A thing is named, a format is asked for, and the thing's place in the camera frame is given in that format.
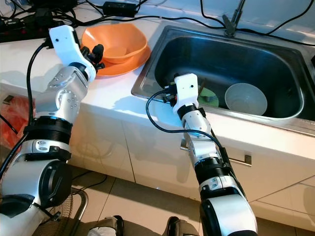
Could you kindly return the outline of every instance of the kitchen counter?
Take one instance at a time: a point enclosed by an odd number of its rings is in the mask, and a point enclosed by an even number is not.
[[[94,19],[97,13],[87,6],[76,9],[78,19],[83,21]],[[154,47],[165,25],[191,24],[187,21],[171,22],[160,19],[142,19],[132,21],[146,36],[151,49]],[[76,29],[81,37],[84,27]],[[206,29],[208,32],[223,34],[223,30]],[[314,49],[277,39],[255,36],[238,32],[236,37],[292,47],[300,50],[312,75],[315,74],[310,59]],[[42,43],[42,39],[9,42],[0,44],[0,89],[1,94],[15,93],[26,95],[26,70],[31,55]],[[62,67],[54,50],[42,50],[37,56],[31,71],[31,87],[36,97],[37,92],[44,91],[48,82]],[[93,114],[102,114],[114,119],[120,119],[137,124],[152,126],[145,112],[146,99],[131,94],[131,88],[143,67],[124,75],[115,77],[97,77],[89,87],[87,96],[83,99],[81,110]],[[168,128],[180,127],[177,115],[172,113],[168,104],[153,101],[152,116],[162,126]],[[207,114],[216,136],[224,146],[263,152],[280,151],[315,159],[315,138],[278,128],[273,128],[240,119]]]

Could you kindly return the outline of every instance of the stainless steel sink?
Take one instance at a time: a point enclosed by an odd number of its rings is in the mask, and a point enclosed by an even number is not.
[[[315,85],[298,50],[166,26],[131,92],[150,97],[186,73],[219,98],[218,108],[202,105],[207,112],[315,136]],[[235,83],[265,94],[262,116],[227,108],[224,95]]]

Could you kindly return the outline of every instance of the silver metal arm segment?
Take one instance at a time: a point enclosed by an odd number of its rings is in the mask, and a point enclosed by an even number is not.
[[[26,127],[26,140],[2,180],[1,236],[31,236],[46,219],[57,219],[47,211],[71,193],[72,174],[69,140],[79,106],[94,80],[103,47],[81,53],[72,27],[50,30],[62,68],[35,101],[36,114]]]
[[[181,118],[183,128],[210,135],[210,123],[205,113],[197,109],[197,77],[194,74],[178,76],[175,84],[177,103],[173,111]],[[255,215],[240,190],[232,167],[224,161],[216,144],[199,133],[184,133],[184,138],[200,184],[200,215],[204,235],[256,236]]]

